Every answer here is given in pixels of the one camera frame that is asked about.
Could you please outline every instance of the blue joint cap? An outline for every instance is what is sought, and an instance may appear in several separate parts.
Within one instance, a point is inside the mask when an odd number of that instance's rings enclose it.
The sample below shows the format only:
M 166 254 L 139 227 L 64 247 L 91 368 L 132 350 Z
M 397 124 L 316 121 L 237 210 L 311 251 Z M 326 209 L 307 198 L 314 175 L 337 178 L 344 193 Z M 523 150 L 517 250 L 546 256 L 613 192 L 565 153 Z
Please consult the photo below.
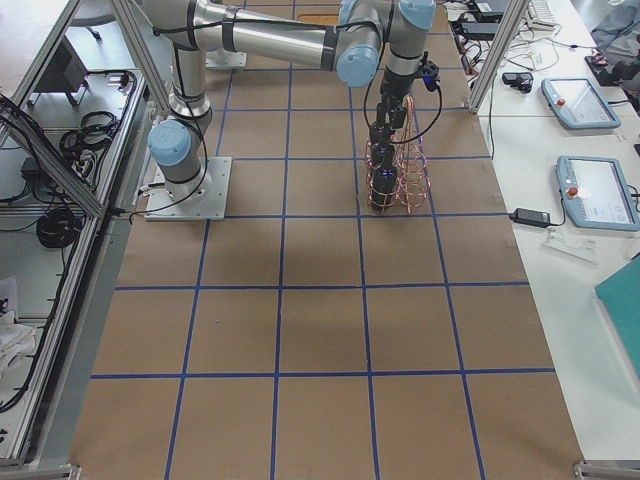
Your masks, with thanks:
M 338 23 L 344 25 L 349 21 L 351 10 L 358 0 L 342 0 L 340 3 L 340 13 L 338 14 Z
M 430 30 L 436 13 L 435 0 L 400 0 L 402 16 L 421 30 Z
M 376 76 L 378 51 L 365 43 L 344 51 L 336 65 L 338 78 L 348 87 L 367 85 Z
M 165 120 L 151 130 L 147 143 L 158 165 L 173 167 L 191 150 L 191 135 L 180 122 Z

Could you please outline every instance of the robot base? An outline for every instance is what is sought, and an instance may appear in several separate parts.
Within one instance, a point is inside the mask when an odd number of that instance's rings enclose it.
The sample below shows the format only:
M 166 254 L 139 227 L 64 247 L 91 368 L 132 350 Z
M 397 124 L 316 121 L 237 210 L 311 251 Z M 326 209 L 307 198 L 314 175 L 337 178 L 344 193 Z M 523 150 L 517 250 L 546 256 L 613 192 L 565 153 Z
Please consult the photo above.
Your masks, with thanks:
M 247 54 L 242 52 L 228 52 L 221 48 L 206 55 L 207 70 L 241 69 L 247 66 Z
M 147 213 L 147 220 L 224 220 L 231 176 L 231 157 L 211 157 L 207 168 L 207 179 L 201 187 L 204 194 L 194 194 L 188 200 L 160 210 Z M 164 175 L 158 168 L 154 182 L 164 182 Z M 165 189 L 152 190 L 147 210 L 155 210 L 174 203 Z

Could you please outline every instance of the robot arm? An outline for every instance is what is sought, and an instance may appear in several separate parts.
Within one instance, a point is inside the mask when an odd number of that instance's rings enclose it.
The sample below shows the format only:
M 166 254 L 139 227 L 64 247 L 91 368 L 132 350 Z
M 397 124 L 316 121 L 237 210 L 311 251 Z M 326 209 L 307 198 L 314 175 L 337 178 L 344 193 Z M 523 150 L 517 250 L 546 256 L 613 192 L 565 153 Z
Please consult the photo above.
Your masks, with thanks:
M 424 43 L 433 22 L 435 0 L 343 0 L 340 25 L 327 27 L 209 0 L 143 0 L 142 7 L 156 33 L 173 42 L 174 78 L 169 96 L 173 114 L 183 122 L 197 122 L 201 131 L 211 121 L 211 104 L 204 88 L 207 50 L 224 48 L 335 70 L 347 86 L 362 87 L 374 79 L 386 43 L 390 51 L 381 102 L 376 121 L 370 125 L 374 165 L 386 167 L 393 151 L 391 136 L 404 122 L 402 100 L 413 81 L 424 76 Z M 174 159 L 168 163 L 176 164 Z M 182 176 L 193 176 L 195 163 L 191 163 L 192 168 Z

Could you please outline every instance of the tablet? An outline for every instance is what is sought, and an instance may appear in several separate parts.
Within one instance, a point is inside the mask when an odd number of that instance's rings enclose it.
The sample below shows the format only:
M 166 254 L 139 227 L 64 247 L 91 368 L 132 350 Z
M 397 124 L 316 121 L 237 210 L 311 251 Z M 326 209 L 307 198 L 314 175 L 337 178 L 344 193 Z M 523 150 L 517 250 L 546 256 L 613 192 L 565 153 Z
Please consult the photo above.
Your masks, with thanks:
M 588 78 L 546 78 L 542 93 L 560 123 L 570 130 L 616 128 L 620 119 Z
M 560 157 L 556 173 L 567 216 L 576 226 L 640 231 L 640 219 L 618 160 Z

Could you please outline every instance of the brown tiled floor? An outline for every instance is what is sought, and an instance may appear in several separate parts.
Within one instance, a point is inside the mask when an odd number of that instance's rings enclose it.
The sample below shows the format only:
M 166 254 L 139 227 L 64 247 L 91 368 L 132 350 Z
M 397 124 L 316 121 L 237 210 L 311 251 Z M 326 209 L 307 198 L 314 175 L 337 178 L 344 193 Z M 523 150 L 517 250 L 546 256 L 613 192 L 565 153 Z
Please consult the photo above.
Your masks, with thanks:
M 310 2 L 247 3 L 337 12 Z M 83 478 L 571 478 L 580 452 L 440 7 L 434 32 L 451 69 L 412 217 L 367 206 L 361 90 L 252 55 L 208 74 L 228 218 L 136 219 L 71 456 Z M 437 97 L 419 88 L 426 125 Z

